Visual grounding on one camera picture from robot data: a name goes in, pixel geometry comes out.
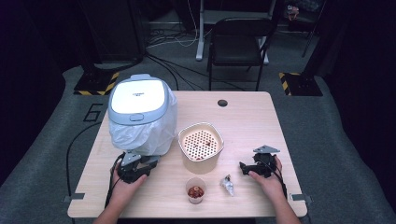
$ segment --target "chair backrest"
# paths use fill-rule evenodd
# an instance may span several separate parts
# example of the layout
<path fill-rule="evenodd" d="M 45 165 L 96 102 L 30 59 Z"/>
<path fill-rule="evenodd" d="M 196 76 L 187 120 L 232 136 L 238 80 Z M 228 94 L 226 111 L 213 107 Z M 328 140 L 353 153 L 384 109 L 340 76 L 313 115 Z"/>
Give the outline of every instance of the chair backrest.
<path fill-rule="evenodd" d="M 218 21 L 213 35 L 268 36 L 275 31 L 274 22 L 267 18 L 226 18 Z"/>

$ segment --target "perforated basket bottom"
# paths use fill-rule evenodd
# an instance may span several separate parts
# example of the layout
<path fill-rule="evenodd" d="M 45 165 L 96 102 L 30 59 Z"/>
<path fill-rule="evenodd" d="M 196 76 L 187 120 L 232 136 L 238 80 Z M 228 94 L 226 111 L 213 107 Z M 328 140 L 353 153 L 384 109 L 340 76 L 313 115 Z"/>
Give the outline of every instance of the perforated basket bottom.
<path fill-rule="evenodd" d="M 185 136 L 182 141 L 186 155 L 192 161 L 200 161 L 216 155 L 219 148 L 215 136 L 212 132 L 201 130 L 197 133 L 192 133 Z"/>

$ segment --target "black metal base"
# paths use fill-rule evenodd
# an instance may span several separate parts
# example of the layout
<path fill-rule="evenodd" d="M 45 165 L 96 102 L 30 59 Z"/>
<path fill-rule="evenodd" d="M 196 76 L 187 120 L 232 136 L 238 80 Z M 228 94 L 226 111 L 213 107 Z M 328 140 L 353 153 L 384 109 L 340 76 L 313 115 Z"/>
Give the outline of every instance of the black metal base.
<path fill-rule="evenodd" d="M 283 90 L 292 96 L 323 96 L 317 82 L 298 73 L 279 73 Z"/>
<path fill-rule="evenodd" d="M 119 73 L 101 69 L 93 69 L 93 72 L 85 72 L 74 88 L 74 94 L 78 95 L 108 95 L 114 87 Z"/>

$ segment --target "basket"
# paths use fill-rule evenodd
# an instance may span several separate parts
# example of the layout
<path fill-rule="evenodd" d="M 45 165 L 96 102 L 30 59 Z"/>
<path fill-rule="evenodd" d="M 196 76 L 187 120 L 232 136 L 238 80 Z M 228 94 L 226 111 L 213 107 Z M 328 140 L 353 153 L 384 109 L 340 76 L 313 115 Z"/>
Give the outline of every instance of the basket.
<path fill-rule="evenodd" d="M 178 143 L 183 151 L 184 166 L 197 175 L 212 171 L 224 148 L 224 141 L 219 132 L 206 122 L 183 129 L 178 134 Z"/>

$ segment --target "yellow and black hazard tape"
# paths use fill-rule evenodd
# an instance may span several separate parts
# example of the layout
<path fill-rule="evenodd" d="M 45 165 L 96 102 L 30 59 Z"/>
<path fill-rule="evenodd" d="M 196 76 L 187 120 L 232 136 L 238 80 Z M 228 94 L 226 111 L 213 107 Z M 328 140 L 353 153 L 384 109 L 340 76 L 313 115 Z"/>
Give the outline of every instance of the yellow and black hazard tape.
<path fill-rule="evenodd" d="M 119 77 L 120 73 L 115 73 L 110 81 L 108 82 L 108 85 L 104 91 L 74 91 L 75 95 L 109 95 L 111 93 L 111 90 L 113 90 L 117 77 Z"/>
<path fill-rule="evenodd" d="M 300 73 L 279 73 L 280 82 L 282 83 L 283 91 L 286 95 L 291 95 L 289 84 L 286 80 L 286 75 L 299 76 Z"/>

